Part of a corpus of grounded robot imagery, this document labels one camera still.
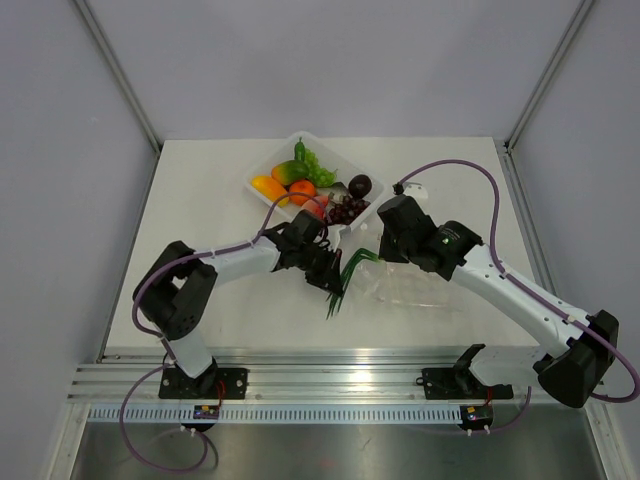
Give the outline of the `green chili pepper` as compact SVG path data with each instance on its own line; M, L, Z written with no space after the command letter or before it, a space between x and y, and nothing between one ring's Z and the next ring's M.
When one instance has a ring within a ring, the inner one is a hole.
M305 161L306 155L306 147L302 141L302 138L299 138L296 144L294 145L294 159L296 161Z

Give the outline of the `clear zip top bag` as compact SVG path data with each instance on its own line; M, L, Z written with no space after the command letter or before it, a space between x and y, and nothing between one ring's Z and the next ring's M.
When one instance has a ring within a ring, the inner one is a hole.
M396 307L456 311L460 307L456 289L439 276L424 273L411 264L362 262L355 270L346 299L359 307Z

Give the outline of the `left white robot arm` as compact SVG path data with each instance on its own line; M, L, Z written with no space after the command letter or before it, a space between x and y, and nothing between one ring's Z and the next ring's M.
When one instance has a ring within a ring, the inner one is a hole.
M168 400L242 400L248 371L224 368L198 328L217 286L255 274L297 269L307 284L341 295L342 251L323 220L303 210L292 221L263 226L252 240L196 251L169 244L133 293L134 326L165 349L159 397Z

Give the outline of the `green scallion bunch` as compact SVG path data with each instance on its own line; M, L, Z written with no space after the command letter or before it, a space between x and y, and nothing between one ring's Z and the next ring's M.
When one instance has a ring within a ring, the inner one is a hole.
M346 265L344 266L340 274L340 280L343 287L343 292L341 294L330 294L329 297L327 298L329 302L328 311L326 314L327 319L332 318L340 311L340 308L344 299L344 295L347 292L348 286L351 282L352 276L356 268L362 262L378 263L379 261L380 261L379 256L373 251L366 248L359 248L353 253L353 255L349 258L349 260L347 261Z

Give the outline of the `green orange mango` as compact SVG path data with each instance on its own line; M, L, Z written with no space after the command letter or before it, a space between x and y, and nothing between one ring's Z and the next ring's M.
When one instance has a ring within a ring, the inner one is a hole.
M302 160L288 160L271 170L271 177L283 186L304 180L308 175L309 168Z

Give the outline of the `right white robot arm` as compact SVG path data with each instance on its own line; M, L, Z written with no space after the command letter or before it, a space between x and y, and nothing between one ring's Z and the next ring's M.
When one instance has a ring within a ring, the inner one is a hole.
M398 195L377 210L383 223L380 256L410 263L478 295L523 328L534 347L469 347L454 365L466 396L486 387L539 386L561 404L581 408L614 360L603 341L617 342L619 323L590 315L545 291L491 256L488 244L457 221L436 225L416 200Z

